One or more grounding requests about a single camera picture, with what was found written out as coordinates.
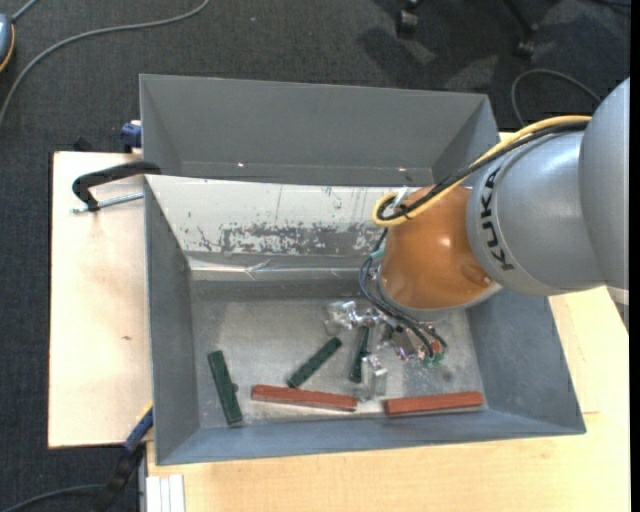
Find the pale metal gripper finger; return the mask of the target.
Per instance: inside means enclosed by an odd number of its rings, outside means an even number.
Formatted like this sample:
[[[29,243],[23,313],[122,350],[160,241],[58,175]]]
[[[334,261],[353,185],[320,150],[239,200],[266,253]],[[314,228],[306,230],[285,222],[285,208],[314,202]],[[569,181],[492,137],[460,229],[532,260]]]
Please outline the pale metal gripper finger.
[[[354,301],[333,302],[327,308],[326,332],[338,334],[343,330],[359,327],[372,327],[378,322],[378,316],[373,310],[366,310],[360,314]]]
[[[361,360],[361,383],[368,398],[386,395],[388,369],[374,354],[367,354]]]

